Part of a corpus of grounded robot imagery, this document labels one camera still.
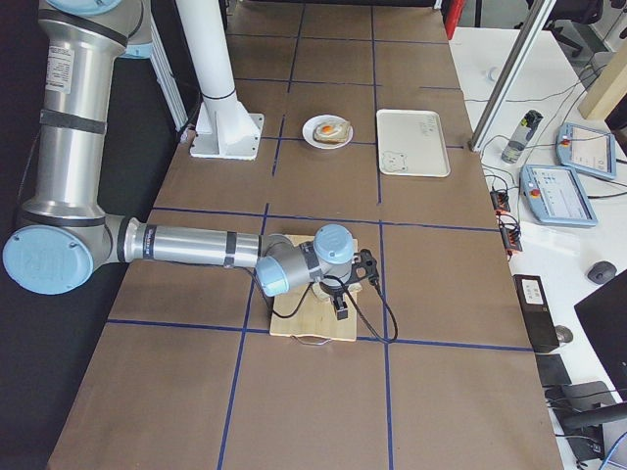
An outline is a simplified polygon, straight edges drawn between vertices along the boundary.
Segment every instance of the black chair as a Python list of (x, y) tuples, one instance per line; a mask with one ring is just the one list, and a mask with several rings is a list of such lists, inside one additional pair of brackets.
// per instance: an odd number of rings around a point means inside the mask
[[(534, 0), (526, 1), (531, 8)], [(577, 57), (583, 51), (583, 46), (564, 36), (561, 33), (563, 26), (556, 26), (555, 22), (570, 20), (579, 24), (594, 24), (601, 19), (602, 14), (603, 0), (557, 0), (544, 30), (550, 31), (558, 42), (574, 48), (572, 57)]]

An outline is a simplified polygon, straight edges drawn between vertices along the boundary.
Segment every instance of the blue joint cap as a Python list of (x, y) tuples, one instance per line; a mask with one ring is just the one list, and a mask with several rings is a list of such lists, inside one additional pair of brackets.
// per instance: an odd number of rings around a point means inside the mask
[(146, 44), (128, 44), (126, 52), (120, 57), (122, 59), (150, 59), (152, 55), (153, 43), (147, 42)]
[(46, 0), (51, 6), (57, 10), (78, 17), (93, 17), (110, 12), (121, 0)]
[(11, 278), (37, 294), (64, 294), (83, 284), (94, 260), (71, 232), (48, 225), (30, 225), (15, 232), (4, 246), (2, 260)]
[(342, 225), (324, 225), (313, 238), (313, 249), (330, 264), (344, 264), (353, 259), (353, 235)]
[(257, 261), (255, 269), (257, 270), (257, 278), (268, 297), (285, 294), (290, 290), (285, 271), (273, 257), (261, 258)]

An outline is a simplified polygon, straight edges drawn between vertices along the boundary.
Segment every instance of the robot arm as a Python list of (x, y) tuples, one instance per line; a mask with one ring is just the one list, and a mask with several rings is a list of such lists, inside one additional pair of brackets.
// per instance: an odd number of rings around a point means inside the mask
[(294, 247), (281, 235), (156, 226), (98, 206), (114, 60), (141, 55), (128, 39), (146, 45), (149, 12), (148, 0), (40, 1), (50, 48), (39, 168), (35, 195), (21, 207), (22, 228), (3, 251), (7, 272), (24, 288), (53, 295), (80, 286), (109, 262), (255, 267), (268, 296), (321, 282), (341, 300), (342, 283), (356, 282), (353, 238), (342, 226), (324, 226), (313, 242)]

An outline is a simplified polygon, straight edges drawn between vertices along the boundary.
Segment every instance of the white plate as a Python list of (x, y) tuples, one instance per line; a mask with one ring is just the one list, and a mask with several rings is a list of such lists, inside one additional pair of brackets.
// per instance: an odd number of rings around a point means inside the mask
[(376, 129), (382, 173), (439, 178), (451, 173), (437, 113), (379, 110)]
[(341, 144), (325, 144), (323, 142), (316, 142), (314, 140), (315, 128), (325, 121), (333, 121), (333, 120), (340, 121), (340, 120), (345, 120), (345, 119), (339, 116), (334, 116), (334, 115), (320, 115), (320, 116), (312, 117), (310, 120), (305, 122), (305, 125), (303, 126), (303, 138), (305, 138), (308, 144), (316, 147), (317, 149), (331, 150), (331, 149), (339, 149), (340, 147), (344, 147), (351, 140), (353, 140), (353, 127), (352, 126), (349, 129), (349, 138), (346, 139), (346, 142), (343, 142)]

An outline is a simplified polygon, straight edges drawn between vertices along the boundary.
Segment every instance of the bottle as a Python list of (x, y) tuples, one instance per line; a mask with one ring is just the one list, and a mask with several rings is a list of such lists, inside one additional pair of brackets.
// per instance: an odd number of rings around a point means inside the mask
[(542, 115), (540, 113), (535, 110), (528, 111), (518, 127), (513, 131), (513, 134), (511, 134), (511, 138), (501, 154), (501, 160), (507, 164), (518, 162), (522, 151), (525, 150), (525, 147), (527, 147), (527, 144), (536, 133), (541, 120)]

